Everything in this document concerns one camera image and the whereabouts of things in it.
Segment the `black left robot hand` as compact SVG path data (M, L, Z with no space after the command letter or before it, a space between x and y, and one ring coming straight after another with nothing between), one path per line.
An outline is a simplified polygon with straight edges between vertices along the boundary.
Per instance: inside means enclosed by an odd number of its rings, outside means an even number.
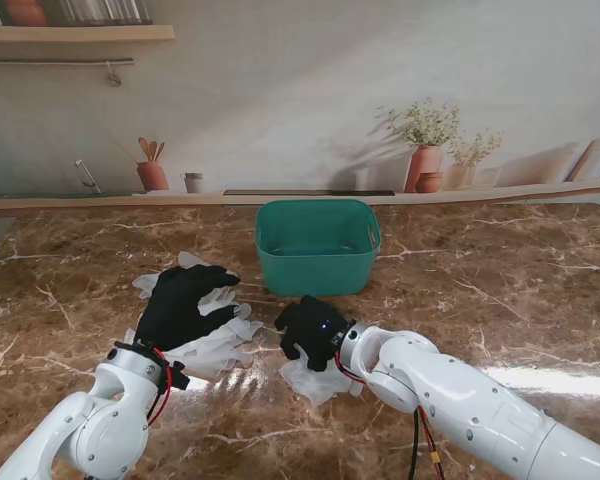
M200 300L240 279L221 266L174 267L162 272L134 336L136 342L171 351L205 337L235 318L232 305L201 314Z

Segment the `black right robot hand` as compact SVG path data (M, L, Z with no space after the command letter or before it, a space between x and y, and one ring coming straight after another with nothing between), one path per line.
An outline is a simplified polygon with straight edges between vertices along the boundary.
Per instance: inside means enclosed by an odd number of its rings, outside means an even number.
M354 324L330 304L309 295L288 305L274 322L283 333L280 347L286 358L298 360L301 348L307 356L306 367L314 372L327 369Z

